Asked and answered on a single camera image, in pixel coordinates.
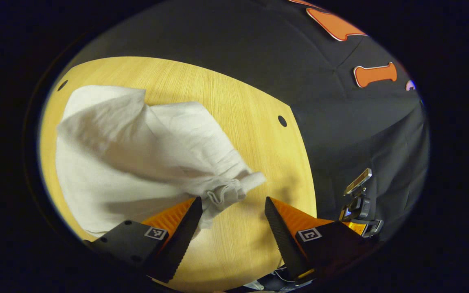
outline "table surface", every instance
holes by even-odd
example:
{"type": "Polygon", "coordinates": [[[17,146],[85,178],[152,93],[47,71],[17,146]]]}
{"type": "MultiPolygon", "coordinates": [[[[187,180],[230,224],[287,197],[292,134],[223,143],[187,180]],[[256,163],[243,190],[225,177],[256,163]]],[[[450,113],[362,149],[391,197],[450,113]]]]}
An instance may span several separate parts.
{"type": "Polygon", "coordinates": [[[148,105],[200,102],[254,171],[267,182],[250,191],[191,241],[169,284],[184,292],[224,291],[270,273],[283,263],[264,215],[272,196],[316,217],[314,185],[290,107],[229,76],[198,66],[149,57],[111,57],[77,65],[54,85],[39,138],[41,169],[54,206],[81,239],[93,241],[71,214],[55,168],[56,127],[71,93],[85,85],[146,89],[148,105]],[[284,127],[278,120],[282,116],[284,127]]]}

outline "orange sticker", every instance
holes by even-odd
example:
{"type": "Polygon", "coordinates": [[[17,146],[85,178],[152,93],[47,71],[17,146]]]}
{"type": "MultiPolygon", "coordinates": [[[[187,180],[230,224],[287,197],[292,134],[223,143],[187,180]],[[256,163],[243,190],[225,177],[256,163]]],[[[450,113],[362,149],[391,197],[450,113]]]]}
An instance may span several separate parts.
{"type": "Polygon", "coordinates": [[[307,8],[307,13],[316,20],[334,39],[346,41],[350,35],[366,35],[343,19],[330,13],[323,13],[313,8],[307,8]]]}
{"type": "Polygon", "coordinates": [[[358,66],[354,68],[354,77],[358,87],[366,87],[369,83],[374,81],[386,80],[391,81],[397,80],[397,71],[394,63],[389,63],[386,66],[364,68],[358,66]]]}
{"type": "Polygon", "coordinates": [[[321,7],[318,7],[314,4],[310,4],[309,2],[305,2],[305,1],[302,1],[302,0],[289,0],[290,2],[294,2],[294,3],[298,3],[298,4],[303,4],[303,5],[307,5],[307,6],[311,6],[311,7],[316,7],[316,8],[320,8],[320,9],[323,9],[321,7]]]}

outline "white cloth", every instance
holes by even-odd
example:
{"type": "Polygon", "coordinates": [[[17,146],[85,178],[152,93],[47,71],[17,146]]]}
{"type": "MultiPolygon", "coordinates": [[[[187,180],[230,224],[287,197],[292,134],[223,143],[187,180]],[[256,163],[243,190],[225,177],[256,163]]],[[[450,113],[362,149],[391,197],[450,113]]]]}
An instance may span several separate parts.
{"type": "Polygon", "coordinates": [[[145,90],[73,91],[57,127],[56,169],[80,226],[97,237],[202,198],[199,228],[265,182],[198,102],[145,105],[145,90]]]}

